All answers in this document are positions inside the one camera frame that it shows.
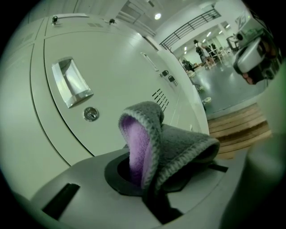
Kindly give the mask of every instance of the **ceiling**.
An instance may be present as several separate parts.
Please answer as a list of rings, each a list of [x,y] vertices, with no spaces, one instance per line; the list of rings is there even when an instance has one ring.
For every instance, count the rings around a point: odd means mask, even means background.
[[[222,22],[221,25],[225,28],[225,27],[227,26],[227,22],[226,22],[226,21],[225,21],[225,22]],[[209,40],[211,40],[212,38],[216,37],[216,36],[219,34],[220,30],[221,30],[221,29],[219,28],[219,26],[216,25],[216,26],[214,26],[214,27],[212,27],[212,28],[210,28],[210,29],[208,29],[208,30],[202,32],[202,33],[199,34],[198,36],[193,37],[192,39],[190,39],[188,42],[186,42],[186,43],[185,43],[184,45],[182,45],[180,48],[176,49],[176,50],[174,51],[174,55],[175,55],[176,57],[182,56],[182,55],[184,54],[184,52],[185,52],[185,47],[187,47],[187,51],[194,48],[194,43],[193,43],[194,40],[198,40],[198,41],[201,42],[201,43],[203,42],[204,39],[206,39],[206,41],[209,41]]]
[[[122,11],[156,31],[164,22],[186,6],[199,4],[203,1],[205,0],[128,0]],[[157,13],[162,15],[159,20],[154,18]]]

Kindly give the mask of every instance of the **floor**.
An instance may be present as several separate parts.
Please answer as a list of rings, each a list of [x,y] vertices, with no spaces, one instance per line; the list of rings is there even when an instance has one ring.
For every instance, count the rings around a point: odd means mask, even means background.
[[[257,104],[208,121],[210,136],[220,141],[219,159],[234,158],[259,140],[271,136],[266,118]]]
[[[209,70],[205,68],[197,70],[192,78],[195,84],[204,87],[204,91],[200,93],[201,99],[206,97],[212,99],[209,104],[206,104],[207,116],[247,101],[262,93],[266,88],[264,81],[256,85],[248,85],[235,72],[231,58],[224,59],[222,64],[219,62]]]

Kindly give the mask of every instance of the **keyhole lock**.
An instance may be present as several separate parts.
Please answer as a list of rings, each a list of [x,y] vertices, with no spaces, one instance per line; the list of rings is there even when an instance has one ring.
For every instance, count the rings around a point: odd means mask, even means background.
[[[93,122],[98,119],[98,110],[94,107],[88,107],[84,110],[84,119],[89,122]]]

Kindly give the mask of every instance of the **locker handle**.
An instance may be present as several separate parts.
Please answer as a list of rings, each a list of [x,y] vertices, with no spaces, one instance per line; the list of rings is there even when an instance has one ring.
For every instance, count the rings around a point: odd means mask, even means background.
[[[68,108],[93,95],[72,57],[65,57],[52,65],[59,93]]]

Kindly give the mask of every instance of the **gray fabric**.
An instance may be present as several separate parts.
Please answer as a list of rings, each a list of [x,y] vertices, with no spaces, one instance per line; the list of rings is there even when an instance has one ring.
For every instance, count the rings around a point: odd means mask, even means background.
[[[219,151],[219,141],[209,135],[185,131],[162,124],[164,114],[154,102],[142,102],[124,110],[120,123],[127,116],[137,119],[150,136],[151,159],[148,161],[143,189],[148,189],[154,181],[155,194],[169,177],[188,163],[207,163]]]

